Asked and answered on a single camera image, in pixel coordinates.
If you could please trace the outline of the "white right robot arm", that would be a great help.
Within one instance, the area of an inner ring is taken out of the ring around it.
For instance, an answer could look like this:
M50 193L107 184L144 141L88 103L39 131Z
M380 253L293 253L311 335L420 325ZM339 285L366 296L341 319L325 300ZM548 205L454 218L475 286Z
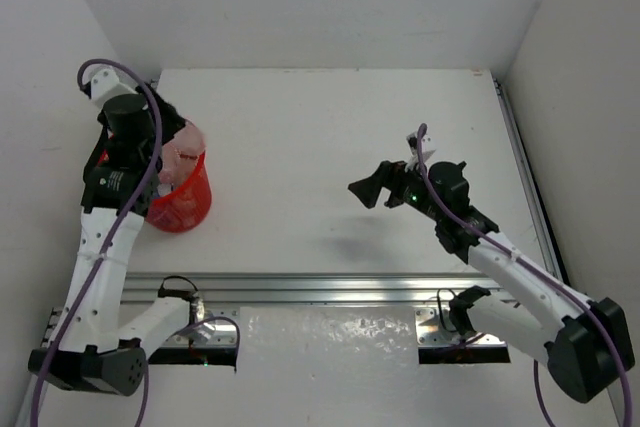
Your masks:
M461 337L494 335L547 368L573 400L587 403L635 365L625 313L609 298L594 301L559 283L518 254L498 225L473 207L463 163L437 162L423 177L402 161L383 161L348 189L368 209L382 190L386 207L407 205L435 223L444 250L484 273L520 303L504 304L472 286L449 302L448 322Z

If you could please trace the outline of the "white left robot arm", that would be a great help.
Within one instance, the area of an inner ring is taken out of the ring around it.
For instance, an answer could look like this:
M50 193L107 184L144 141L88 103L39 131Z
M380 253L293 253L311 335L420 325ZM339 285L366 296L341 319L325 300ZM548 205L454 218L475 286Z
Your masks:
M125 327L119 310L136 238L157 199L157 148L185 125L152 88L109 94L101 137L83 173L81 238L71 284L47 345L28 370L61 390L130 396L148 359L193 320L193 294L161 292Z

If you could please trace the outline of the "red cap clear bottle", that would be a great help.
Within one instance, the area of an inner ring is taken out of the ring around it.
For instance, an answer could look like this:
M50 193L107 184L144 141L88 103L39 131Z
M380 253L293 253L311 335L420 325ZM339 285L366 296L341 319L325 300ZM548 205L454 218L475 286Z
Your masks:
M159 180L173 187L182 185L194 171L206 148L204 135L190 121L162 148Z

